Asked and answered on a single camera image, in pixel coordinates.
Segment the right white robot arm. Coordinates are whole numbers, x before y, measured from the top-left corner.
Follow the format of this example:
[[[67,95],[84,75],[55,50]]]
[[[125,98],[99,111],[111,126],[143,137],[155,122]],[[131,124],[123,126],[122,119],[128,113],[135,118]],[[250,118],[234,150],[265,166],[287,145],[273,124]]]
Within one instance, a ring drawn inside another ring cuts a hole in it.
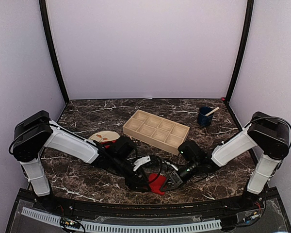
[[[187,163],[167,175],[160,191],[178,189],[200,173],[213,173],[255,147],[259,147],[263,154],[247,182],[246,193],[238,199],[238,207],[247,211],[256,204],[256,195],[262,192],[291,148],[291,124],[262,112],[255,112],[241,131],[221,142],[210,153],[203,151],[192,140],[183,142],[178,151]]]

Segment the red santa sock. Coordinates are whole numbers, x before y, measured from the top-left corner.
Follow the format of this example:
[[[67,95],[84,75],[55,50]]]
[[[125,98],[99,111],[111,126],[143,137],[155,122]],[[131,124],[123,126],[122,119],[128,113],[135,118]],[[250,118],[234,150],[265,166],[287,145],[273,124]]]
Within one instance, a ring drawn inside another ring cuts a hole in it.
[[[103,142],[102,144],[103,144],[103,146],[105,147],[105,148],[109,148],[111,145],[113,145],[115,142],[117,141],[117,139],[116,140],[112,140],[112,141],[105,141],[105,142]]]
[[[151,192],[163,196],[165,192],[160,191],[160,188],[164,184],[166,177],[160,175],[154,182],[150,183]]]

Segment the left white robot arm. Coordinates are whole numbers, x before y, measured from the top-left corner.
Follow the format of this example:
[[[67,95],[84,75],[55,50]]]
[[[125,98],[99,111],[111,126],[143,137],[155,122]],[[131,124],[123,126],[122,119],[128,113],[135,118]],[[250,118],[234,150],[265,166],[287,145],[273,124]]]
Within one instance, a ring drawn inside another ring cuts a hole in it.
[[[22,165],[40,204],[49,212],[59,207],[51,195],[51,187],[39,158],[44,148],[52,148],[71,155],[94,167],[113,169],[125,179],[133,191],[149,192],[150,181],[140,165],[127,157],[136,152],[136,144],[127,136],[100,143],[82,138],[51,120],[47,111],[41,110],[15,126],[14,139],[9,153]]]

